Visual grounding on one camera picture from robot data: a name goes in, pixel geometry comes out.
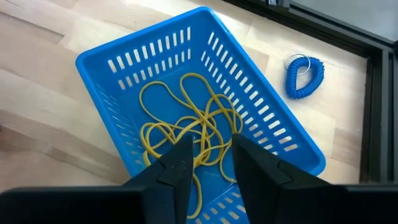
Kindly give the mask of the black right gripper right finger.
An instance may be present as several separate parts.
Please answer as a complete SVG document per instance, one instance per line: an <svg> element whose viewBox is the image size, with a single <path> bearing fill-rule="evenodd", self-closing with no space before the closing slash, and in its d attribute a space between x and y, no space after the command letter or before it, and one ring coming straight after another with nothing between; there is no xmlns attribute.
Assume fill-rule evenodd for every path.
<svg viewBox="0 0 398 224"><path fill-rule="evenodd" d="M328 182L261 148L232 139L234 174L250 224L322 224L332 218Z"/></svg>

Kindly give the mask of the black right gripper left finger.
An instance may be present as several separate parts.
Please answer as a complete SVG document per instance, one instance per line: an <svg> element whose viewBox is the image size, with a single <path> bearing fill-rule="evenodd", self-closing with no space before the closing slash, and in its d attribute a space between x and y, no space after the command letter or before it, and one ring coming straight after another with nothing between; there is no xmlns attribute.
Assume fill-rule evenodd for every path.
<svg viewBox="0 0 398 224"><path fill-rule="evenodd" d="M129 224L186 224L193 179L193 136L171 149L124 185L133 196Z"/></svg>

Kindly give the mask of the blue plastic basket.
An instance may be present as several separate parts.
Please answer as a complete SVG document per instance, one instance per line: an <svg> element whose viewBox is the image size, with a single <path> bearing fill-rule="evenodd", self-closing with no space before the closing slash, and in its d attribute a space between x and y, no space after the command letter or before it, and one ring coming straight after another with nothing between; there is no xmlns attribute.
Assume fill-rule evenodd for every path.
<svg viewBox="0 0 398 224"><path fill-rule="evenodd" d="M139 92L164 82L187 103L180 89L184 74L203 76L216 95L227 96L243 119L242 134L263 149L313 174L325 156L231 32L208 7L198 7L156 25L80 54L76 68L127 170L137 175L153 160L140 140L141 127L154 123L141 107ZM183 80L193 103L205 110L211 95L196 77ZM143 94L145 107L158 119L175 124L195 112L175 101L162 85ZM213 116L224 142L231 138L228 120Z"/></svg>

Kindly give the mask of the blue coil keychain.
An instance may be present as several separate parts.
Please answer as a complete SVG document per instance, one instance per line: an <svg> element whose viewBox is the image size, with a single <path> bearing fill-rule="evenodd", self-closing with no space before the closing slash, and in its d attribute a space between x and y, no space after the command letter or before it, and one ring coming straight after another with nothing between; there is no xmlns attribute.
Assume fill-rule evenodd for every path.
<svg viewBox="0 0 398 224"><path fill-rule="evenodd" d="M299 68L306 67L311 73L310 81L302 88L297 88ZM287 65L285 91L291 99L302 99L312 95L322 84L325 76L325 66L322 61L314 57L303 56L294 59Z"/></svg>

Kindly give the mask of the black aluminium table frame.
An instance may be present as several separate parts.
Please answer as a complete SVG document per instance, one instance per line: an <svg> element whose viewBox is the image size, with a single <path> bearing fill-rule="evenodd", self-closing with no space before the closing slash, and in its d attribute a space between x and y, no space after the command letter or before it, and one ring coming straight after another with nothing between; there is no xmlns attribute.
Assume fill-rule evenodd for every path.
<svg viewBox="0 0 398 224"><path fill-rule="evenodd" d="M224 0L366 58L362 182L398 184L398 40L335 19L294 0Z"/></svg>

